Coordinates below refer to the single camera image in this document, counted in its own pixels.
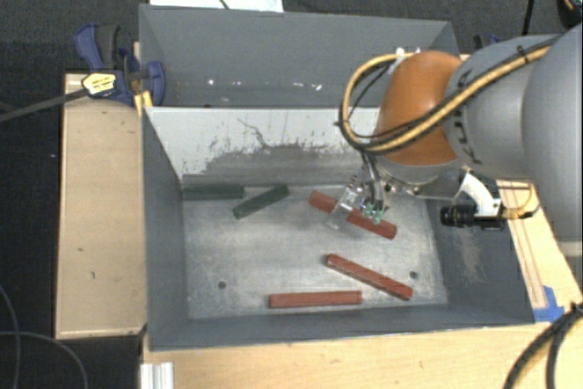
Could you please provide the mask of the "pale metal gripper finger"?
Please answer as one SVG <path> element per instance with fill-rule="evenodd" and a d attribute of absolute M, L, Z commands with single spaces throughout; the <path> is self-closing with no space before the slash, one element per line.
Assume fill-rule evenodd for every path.
<path fill-rule="evenodd" d="M 334 230 L 340 229 L 353 212 L 357 200 L 358 194 L 351 189 L 346 189 L 339 199 L 332 201 L 332 209 L 325 224 Z"/>

